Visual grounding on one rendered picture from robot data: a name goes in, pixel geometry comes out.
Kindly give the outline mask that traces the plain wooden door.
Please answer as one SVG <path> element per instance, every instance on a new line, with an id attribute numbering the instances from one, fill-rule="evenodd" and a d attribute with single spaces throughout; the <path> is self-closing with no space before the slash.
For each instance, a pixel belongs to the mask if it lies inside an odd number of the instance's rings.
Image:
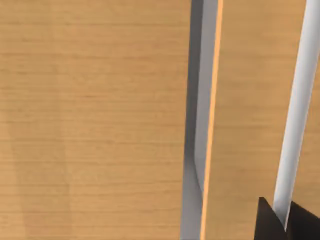
<path id="1" fill-rule="evenodd" d="M 0 240 L 180 240 L 192 0 L 0 0 Z"/>

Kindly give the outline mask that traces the wooden door with handle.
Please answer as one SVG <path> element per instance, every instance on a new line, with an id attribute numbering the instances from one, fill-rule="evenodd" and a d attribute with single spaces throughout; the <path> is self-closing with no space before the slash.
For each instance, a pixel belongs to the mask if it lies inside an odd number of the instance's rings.
<path id="1" fill-rule="evenodd" d="M 273 202 L 307 1 L 217 1 L 200 240 L 253 240 Z"/>

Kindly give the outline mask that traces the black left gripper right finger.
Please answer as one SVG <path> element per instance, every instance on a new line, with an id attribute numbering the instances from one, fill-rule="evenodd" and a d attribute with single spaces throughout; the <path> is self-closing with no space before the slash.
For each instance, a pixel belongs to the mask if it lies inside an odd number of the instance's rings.
<path id="1" fill-rule="evenodd" d="M 286 234 L 288 240 L 320 240 L 320 217 L 292 201 Z"/>

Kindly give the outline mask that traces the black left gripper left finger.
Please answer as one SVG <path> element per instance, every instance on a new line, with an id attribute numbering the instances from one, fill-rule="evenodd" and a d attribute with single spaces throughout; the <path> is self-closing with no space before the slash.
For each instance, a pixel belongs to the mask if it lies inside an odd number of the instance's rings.
<path id="1" fill-rule="evenodd" d="M 287 240 L 282 223 L 264 197 L 259 197 L 254 240 Z"/>

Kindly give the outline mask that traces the long metal door handle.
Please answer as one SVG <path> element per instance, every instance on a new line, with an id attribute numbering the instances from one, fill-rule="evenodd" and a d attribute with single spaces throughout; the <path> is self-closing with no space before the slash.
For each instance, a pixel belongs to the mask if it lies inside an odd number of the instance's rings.
<path id="1" fill-rule="evenodd" d="M 320 55 L 320 0 L 306 0 L 272 209 L 287 228 Z"/>

